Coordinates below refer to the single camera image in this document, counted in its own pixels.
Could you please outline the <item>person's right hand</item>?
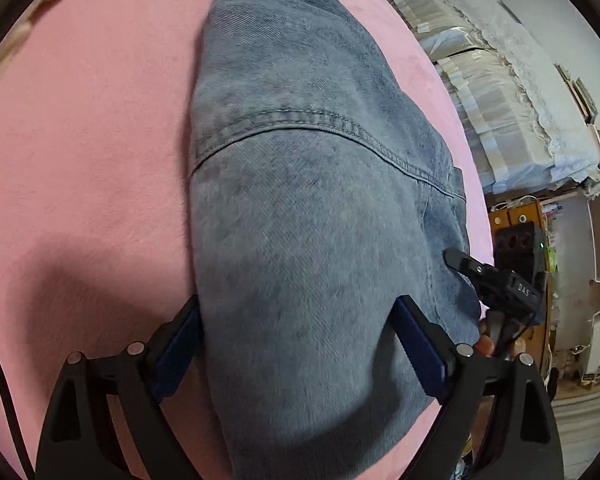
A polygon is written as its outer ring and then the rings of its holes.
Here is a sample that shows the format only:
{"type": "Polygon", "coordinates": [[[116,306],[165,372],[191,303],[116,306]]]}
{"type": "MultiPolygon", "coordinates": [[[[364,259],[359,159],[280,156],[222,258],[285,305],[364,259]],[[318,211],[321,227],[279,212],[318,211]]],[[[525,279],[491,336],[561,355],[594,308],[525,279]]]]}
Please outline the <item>person's right hand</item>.
{"type": "Polygon", "coordinates": [[[515,361],[526,352],[526,342],[522,334],[527,326],[518,323],[505,313],[490,309],[479,322],[479,339],[474,349],[482,356],[515,361]]]}

